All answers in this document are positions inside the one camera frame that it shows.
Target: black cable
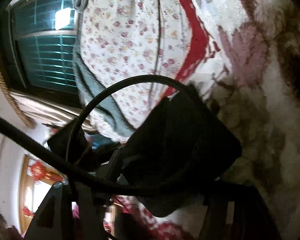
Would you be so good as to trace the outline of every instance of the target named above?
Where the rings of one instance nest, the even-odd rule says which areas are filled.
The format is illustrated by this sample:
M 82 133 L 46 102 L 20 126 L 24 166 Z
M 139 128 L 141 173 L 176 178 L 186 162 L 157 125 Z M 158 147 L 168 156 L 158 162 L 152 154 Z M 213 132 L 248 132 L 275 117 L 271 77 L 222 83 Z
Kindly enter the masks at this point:
M 125 204 L 123 204 L 117 197 L 115 197 L 114 199 L 115 199 L 116 201 L 118 201 L 119 204 L 122 205 L 129 213 L 131 213 L 130 210 L 125 206 Z
M 111 239 L 111 240 L 118 240 L 115 236 L 111 235 L 109 232 L 106 231 L 106 235 Z
M 170 85 L 173 88 L 185 93 L 188 98 L 192 98 L 190 92 L 188 92 L 187 87 L 178 81 L 172 80 L 163 76 L 155 76 L 155 75 L 143 75 L 125 79 L 120 81 L 111 87 L 102 91 L 99 95 L 97 95 L 82 111 L 80 116 L 77 118 L 77 122 L 74 125 L 74 128 L 71 132 L 71 136 L 69 138 L 67 152 L 71 147 L 71 142 L 74 138 L 74 135 L 77 133 L 78 129 L 81 127 L 81 124 L 89 115 L 91 110 L 95 108 L 102 100 L 106 97 L 110 96 L 112 93 L 120 90 L 124 87 L 143 83 L 143 82 L 159 82 L 162 84 Z M 180 169 L 173 176 L 168 178 L 165 182 L 160 183 L 156 187 L 144 187 L 144 188 L 136 188 L 129 185 L 120 185 L 117 183 L 110 182 L 108 180 L 103 180 L 88 174 L 87 172 L 79 169 L 78 167 L 68 163 L 58 155 L 53 152 L 50 152 L 42 145 L 34 141 L 28 135 L 14 127 L 12 124 L 8 123 L 4 119 L 0 118 L 0 133 L 9 137 L 11 140 L 16 142 L 18 145 L 31 152 L 47 164 L 51 165 L 58 171 L 68 175 L 74 181 L 80 181 L 83 184 L 96 188 L 100 192 L 108 193 L 108 194 L 116 194 L 116 195 L 134 195 L 134 196 L 152 196 L 152 195 L 160 195 L 166 193 L 173 193 L 180 191 L 176 182 L 178 182 L 179 178 L 183 176 L 183 174 L 190 168 L 192 164 L 192 160 L 190 159 L 184 168 Z

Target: floral fabric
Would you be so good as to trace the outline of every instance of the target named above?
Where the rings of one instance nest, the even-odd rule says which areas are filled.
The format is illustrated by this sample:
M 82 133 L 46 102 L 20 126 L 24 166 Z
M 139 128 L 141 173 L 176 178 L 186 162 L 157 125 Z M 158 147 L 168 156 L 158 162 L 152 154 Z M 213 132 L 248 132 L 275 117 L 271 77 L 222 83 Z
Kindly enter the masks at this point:
M 193 36 L 191 38 L 189 52 L 185 58 L 185 61 L 175 76 L 175 79 L 179 82 L 186 82 L 189 77 L 195 72 L 199 63 L 205 63 L 208 58 L 214 58 L 217 47 L 208 44 L 209 34 L 203 26 L 203 23 L 196 16 L 196 12 L 192 3 L 192 0 L 179 0 L 182 7 L 186 11 L 187 18 L 189 20 L 189 26 L 192 29 Z M 164 97 L 171 96 L 176 90 L 169 87 L 164 93 Z
M 191 30 L 178 0 L 89 0 L 83 13 L 81 55 L 109 87 L 123 79 L 159 74 L 174 78 L 188 51 Z M 137 84 L 113 94 L 126 119 L 139 127 L 164 93 L 160 84 Z M 100 133 L 120 141 L 102 116 Z

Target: furry rug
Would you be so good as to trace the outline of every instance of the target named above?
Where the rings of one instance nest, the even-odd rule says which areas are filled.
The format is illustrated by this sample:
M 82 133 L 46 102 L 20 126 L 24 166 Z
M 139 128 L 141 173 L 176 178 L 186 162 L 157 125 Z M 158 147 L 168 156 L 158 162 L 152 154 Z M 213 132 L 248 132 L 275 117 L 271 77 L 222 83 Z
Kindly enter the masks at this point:
M 223 179 L 256 185 L 282 239 L 298 239 L 300 12 L 291 0 L 193 3 L 219 52 L 190 82 L 243 148 Z

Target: window frame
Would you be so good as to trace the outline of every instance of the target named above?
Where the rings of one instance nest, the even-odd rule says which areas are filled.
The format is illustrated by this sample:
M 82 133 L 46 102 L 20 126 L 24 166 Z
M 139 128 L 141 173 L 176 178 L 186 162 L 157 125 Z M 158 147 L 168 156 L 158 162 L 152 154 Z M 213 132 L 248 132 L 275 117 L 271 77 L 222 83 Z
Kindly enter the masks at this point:
M 74 29 L 73 30 L 50 30 L 50 31 L 42 31 L 42 32 L 34 32 L 28 33 L 26 35 L 22 35 L 17 37 L 15 35 L 15 23 L 14 19 L 11 17 L 11 10 L 15 8 L 15 6 L 26 6 L 27 4 L 33 2 L 35 0 L 20 0 L 17 3 L 13 4 L 13 6 L 7 7 L 8 14 L 8 33 L 9 33 L 9 42 L 11 46 L 11 52 L 14 60 L 14 64 L 18 71 L 19 78 L 21 80 L 21 84 L 17 82 L 11 81 L 7 70 L 5 69 L 2 53 L 0 48 L 0 70 L 2 71 L 3 78 L 9 89 L 17 90 L 35 97 L 39 97 L 45 100 L 53 101 L 58 104 L 62 104 L 65 106 L 75 107 L 82 109 L 82 104 L 80 103 L 79 95 L 63 92 L 59 90 L 54 90 L 50 88 L 42 88 L 31 85 L 29 79 L 25 72 L 25 67 L 21 60 L 21 54 L 18 50 L 17 39 L 26 37 L 34 37 L 34 36 L 50 36 L 50 35 L 72 35 L 77 36 L 77 28 L 78 28 L 78 13 L 74 14 Z
M 22 164 L 22 168 L 21 168 L 21 175 L 20 175 L 20 182 L 19 182 L 18 206 L 19 206 L 19 225 L 20 225 L 21 234 L 23 234 L 27 230 L 27 228 L 28 228 L 28 226 L 29 226 L 29 224 L 32 220 L 32 218 L 26 217 L 23 213 L 24 202 L 25 202 L 25 199 L 26 199 L 26 189 L 27 189 L 27 187 L 31 188 L 32 196 L 34 196 L 35 181 L 34 181 L 33 177 L 31 177 L 27 174 L 28 167 L 29 167 L 29 161 L 31 159 L 32 158 L 29 155 L 25 155 L 25 157 L 23 159 L 23 164 Z M 47 169 L 47 172 L 49 172 L 51 174 L 53 173 L 55 175 L 59 175 L 58 172 L 55 169 L 52 169 L 52 168 L 47 167 L 47 166 L 46 166 L 46 169 Z M 51 186 L 54 183 L 53 180 L 50 180 L 50 179 L 47 179 L 47 178 L 43 178 L 40 181 L 42 181 L 44 183 L 47 183 Z

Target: blue cloth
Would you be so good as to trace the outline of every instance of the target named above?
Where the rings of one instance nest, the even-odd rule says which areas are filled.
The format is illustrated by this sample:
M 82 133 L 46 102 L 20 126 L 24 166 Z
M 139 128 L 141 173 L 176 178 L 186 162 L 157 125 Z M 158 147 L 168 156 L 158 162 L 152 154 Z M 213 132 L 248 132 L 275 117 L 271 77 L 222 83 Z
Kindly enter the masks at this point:
M 97 96 L 105 87 L 96 79 L 88 69 L 80 54 L 80 35 L 78 35 L 73 49 L 73 70 L 75 82 L 80 95 L 88 102 Z M 112 126 L 120 136 L 130 137 L 135 128 L 127 121 L 112 96 L 103 100 L 95 110 L 102 114 L 105 121 Z
M 102 145 L 113 143 L 113 141 L 110 138 L 104 137 L 101 134 L 93 134 L 91 135 L 91 137 L 93 138 L 92 150 L 98 149 Z

